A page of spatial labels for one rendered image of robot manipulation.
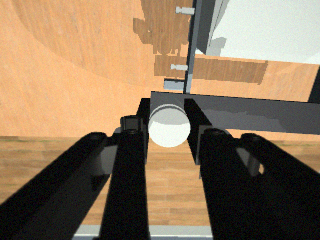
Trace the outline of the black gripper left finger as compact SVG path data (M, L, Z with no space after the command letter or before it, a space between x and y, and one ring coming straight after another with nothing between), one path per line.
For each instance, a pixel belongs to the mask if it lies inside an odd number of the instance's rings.
M0 240L72 240L110 175L98 236L151 240L145 165L150 98L112 136L84 135L0 204ZM91 167L91 168L90 168Z

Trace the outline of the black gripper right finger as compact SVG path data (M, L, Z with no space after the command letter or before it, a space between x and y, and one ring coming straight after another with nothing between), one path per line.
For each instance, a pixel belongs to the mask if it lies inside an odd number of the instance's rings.
M194 99L184 110L213 240L320 240L320 173L256 133L214 127Z

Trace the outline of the grey cylinder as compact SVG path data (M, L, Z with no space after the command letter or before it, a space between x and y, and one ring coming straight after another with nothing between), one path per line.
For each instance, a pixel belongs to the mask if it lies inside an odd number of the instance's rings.
M182 144L190 133L190 122L181 102L172 96L156 99L150 109L148 132L162 147Z

